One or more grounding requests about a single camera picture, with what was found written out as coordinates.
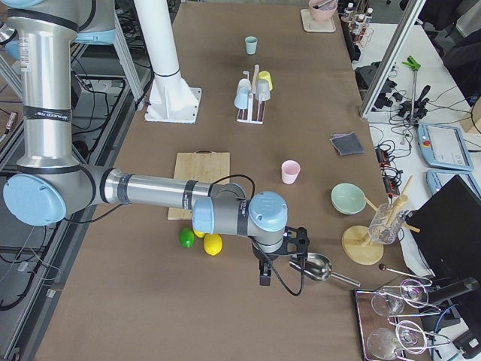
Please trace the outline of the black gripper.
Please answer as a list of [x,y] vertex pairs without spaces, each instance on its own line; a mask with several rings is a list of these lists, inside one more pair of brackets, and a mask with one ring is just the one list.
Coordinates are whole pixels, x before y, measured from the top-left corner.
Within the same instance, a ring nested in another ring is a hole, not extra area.
[[271,285],[271,258],[256,240],[252,240],[251,243],[253,254],[259,260],[259,285],[269,287]]

